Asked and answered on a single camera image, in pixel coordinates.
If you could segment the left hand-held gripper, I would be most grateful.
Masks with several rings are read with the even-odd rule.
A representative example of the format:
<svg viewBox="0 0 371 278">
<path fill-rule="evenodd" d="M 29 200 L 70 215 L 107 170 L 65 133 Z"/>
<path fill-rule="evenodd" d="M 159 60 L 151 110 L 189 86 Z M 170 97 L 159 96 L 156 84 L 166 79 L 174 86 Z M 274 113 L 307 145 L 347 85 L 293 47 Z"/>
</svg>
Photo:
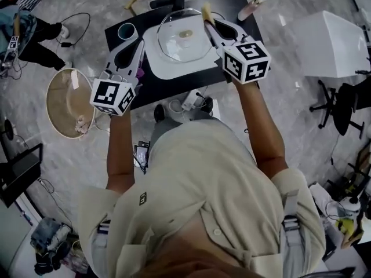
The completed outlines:
<svg viewBox="0 0 371 278">
<path fill-rule="evenodd" d="M 130 108 L 138 91 L 137 74 L 143 62 L 144 47 L 143 39 L 135 39 L 123 42 L 110 52 L 107 61 L 112 65 L 108 64 L 92 83 L 90 104 L 98 111 L 122 116 Z"/>
</svg>

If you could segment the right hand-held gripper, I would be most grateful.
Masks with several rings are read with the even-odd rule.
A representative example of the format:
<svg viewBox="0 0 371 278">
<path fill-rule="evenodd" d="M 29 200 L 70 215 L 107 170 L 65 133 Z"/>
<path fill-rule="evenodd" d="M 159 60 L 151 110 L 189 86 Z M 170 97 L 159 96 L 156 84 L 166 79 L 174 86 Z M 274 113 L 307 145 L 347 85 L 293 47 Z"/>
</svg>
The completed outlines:
<svg viewBox="0 0 371 278">
<path fill-rule="evenodd" d="M 204 21 L 205 30 L 215 47 L 222 47 L 222 69 L 240 84 L 258 81 L 267 76 L 271 56 L 262 41 L 247 36 L 245 30 L 225 19 Z"/>
</svg>

